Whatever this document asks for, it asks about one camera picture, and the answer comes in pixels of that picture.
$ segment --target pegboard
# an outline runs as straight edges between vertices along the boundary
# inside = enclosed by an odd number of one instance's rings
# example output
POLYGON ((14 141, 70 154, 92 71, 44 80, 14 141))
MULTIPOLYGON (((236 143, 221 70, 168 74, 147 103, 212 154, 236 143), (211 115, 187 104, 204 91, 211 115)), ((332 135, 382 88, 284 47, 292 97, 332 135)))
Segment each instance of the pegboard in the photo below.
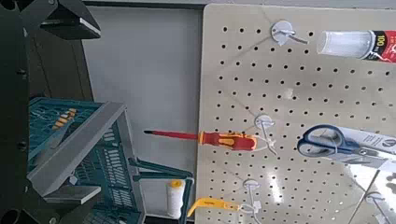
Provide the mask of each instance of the pegboard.
MULTIPOLYGON (((395 19, 392 10, 207 6, 200 130, 261 134, 253 120, 265 113, 276 123, 267 132, 277 155, 200 146, 196 197, 249 203, 242 183, 254 178, 262 185, 253 191, 262 202, 262 223, 348 223, 375 170, 309 159, 296 144, 322 123, 394 135, 396 69, 317 55, 316 39, 323 30, 391 30, 395 19), (277 45, 270 30, 280 20, 290 21, 309 44, 277 45)), ((376 224, 376 214, 364 205, 355 219, 376 224)), ((196 210, 195 221, 255 223, 250 215, 205 208, 196 210)))

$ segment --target yellow handle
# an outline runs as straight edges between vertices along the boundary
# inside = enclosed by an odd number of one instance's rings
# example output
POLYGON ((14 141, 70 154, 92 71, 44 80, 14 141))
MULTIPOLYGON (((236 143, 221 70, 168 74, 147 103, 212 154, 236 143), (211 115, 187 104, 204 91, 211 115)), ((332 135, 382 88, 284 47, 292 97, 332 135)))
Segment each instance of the yellow handle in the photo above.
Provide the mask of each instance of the yellow handle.
POLYGON ((215 207, 226 210, 239 211, 240 205, 236 203, 227 203, 220 199, 201 198, 198 199, 190 208, 187 217, 190 217, 197 207, 215 207))

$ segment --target white cap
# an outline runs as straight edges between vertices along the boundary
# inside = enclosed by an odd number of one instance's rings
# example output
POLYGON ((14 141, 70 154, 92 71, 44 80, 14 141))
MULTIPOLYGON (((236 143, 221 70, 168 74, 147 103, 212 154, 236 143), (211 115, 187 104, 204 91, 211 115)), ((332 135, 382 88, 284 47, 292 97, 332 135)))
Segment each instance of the white cap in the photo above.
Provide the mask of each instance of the white cap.
POLYGON ((371 31, 323 31, 318 39, 318 54, 364 58, 374 44, 371 31))

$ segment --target screwdriver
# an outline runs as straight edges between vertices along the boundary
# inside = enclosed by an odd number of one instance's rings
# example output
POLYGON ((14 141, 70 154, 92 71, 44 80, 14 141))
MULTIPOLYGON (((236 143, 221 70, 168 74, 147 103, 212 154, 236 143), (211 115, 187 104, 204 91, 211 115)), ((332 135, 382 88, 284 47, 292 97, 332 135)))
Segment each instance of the screwdriver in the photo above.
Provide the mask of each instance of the screwdriver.
POLYGON ((198 144, 227 147, 235 151, 253 151, 257 146, 257 139, 253 135, 244 133, 173 133, 160 131, 144 131, 144 133, 160 136, 197 140, 198 144))

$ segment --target white wall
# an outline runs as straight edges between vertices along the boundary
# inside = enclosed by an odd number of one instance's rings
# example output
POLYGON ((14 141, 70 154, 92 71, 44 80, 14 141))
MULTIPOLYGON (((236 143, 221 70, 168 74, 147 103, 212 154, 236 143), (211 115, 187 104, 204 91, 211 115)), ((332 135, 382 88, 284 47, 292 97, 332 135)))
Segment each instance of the white wall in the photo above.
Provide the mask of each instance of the white wall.
MULTIPOLYGON (((84 41, 95 101, 128 105, 140 159, 195 172, 194 141, 145 135, 143 131, 197 132, 202 11, 89 10, 102 29, 101 39, 84 41)), ((165 183, 141 182, 148 213, 165 216, 165 183)))

